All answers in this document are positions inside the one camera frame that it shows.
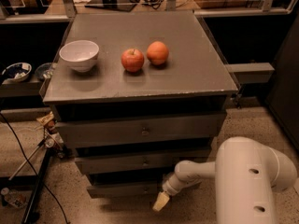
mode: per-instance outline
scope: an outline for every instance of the gray countertop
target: gray countertop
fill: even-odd
[[[88,39],[100,47],[97,65],[78,74],[61,60],[44,97],[46,105],[140,100],[186,95],[230,94],[236,85],[191,11],[78,14],[66,43]],[[169,58],[163,68],[146,59],[148,45],[163,41]],[[145,55],[142,71],[121,65],[129,48]]]

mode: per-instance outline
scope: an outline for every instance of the white robotic arm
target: white robotic arm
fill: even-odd
[[[293,186],[297,170],[283,153],[254,140],[235,137],[223,142],[216,161],[181,161],[168,175],[158,196],[160,211],[182,189],[215,177],[218,224],[277,224],[272,190]]]

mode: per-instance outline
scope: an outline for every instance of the bowl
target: bowl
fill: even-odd
[[[55,63],[43,63],[39,65],[35,71],[36,77],[43,81],[46,78],[51,78],[55,69]]]
[[[69,68],[85,73],[97,63],[99,47],[89,40],[78,40],[65,44],[59,51],[63,63]]]
[[[2,75],[4,75],[7,80],[22,82],[29,77],[31,70],[32,66],[29,63],[14,63],[8,66],[7,69],[2,72]]]

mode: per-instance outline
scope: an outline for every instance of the cabinet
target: cabinet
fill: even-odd
[[[43,101],[91,197],[155,193],[179,160],[205,161],[237,88],[192,12],[78,14],[66,42],[78,39],[99,45],[97,65],[82,75],[59,60]],[[125,72],[122,52],[154,40],[166,65]]]

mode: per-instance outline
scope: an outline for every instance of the white bowl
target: white bowl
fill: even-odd
[[[71,69],[84,73],[90,71],[97,63],[99,47],[92,41],[78,40],[65,44],[59,55]]]
[[[6,74],[7,80],[21,82],[29,77],[31,70],[32,66],[29,63],[14,63],[8,66],[2,75]]]

